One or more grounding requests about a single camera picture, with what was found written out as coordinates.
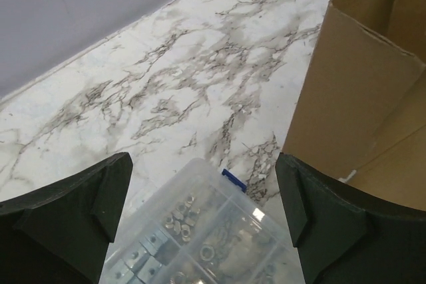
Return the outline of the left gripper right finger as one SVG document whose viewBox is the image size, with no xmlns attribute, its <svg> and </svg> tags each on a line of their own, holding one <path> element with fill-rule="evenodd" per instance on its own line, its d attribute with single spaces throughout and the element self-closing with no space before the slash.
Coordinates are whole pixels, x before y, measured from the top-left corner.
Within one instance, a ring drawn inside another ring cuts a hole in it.
<svg viewBox="0 0 426 284">
<path fill-rule="evenodd" d="M 424 283 L 425 212 L 280 153 L 276 175 L 306 283 Z"/>
</svg>

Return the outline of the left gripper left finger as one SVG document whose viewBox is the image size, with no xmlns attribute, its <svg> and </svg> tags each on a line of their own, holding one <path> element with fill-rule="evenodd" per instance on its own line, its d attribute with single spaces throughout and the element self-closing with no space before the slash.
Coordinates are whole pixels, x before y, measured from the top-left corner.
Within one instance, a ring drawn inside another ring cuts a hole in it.
<svg viewBox="0 0 426 284">
<path fill-rule="evenodd" d="M 1 202 L 1 282 L 98 283 L 132 168 L 119 152 Z"/>
</svg>

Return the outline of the brown cardboard box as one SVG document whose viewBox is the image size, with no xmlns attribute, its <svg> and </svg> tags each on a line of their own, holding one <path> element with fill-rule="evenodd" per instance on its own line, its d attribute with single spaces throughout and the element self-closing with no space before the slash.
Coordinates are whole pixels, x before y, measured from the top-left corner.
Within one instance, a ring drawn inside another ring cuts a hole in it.
<svg viewBox="0 0 426 284">
<path fill-rule="evenodd" d="M 425 0 L 330 0 L 283 152 L 425 209 Z"/>
</svg>

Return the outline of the clear plastic screw organizer box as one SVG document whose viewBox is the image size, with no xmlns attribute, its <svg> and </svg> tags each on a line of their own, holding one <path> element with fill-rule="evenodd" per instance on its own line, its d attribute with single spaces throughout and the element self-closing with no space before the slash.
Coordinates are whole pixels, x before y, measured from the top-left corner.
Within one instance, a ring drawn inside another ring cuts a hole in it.
<svg viewBox="0 0 426 284">
<path fill-rule="evenodd" d="M 101 283 L 303 283 L 289 232 L 207 161 L 130 192 Z"/>
</svg>

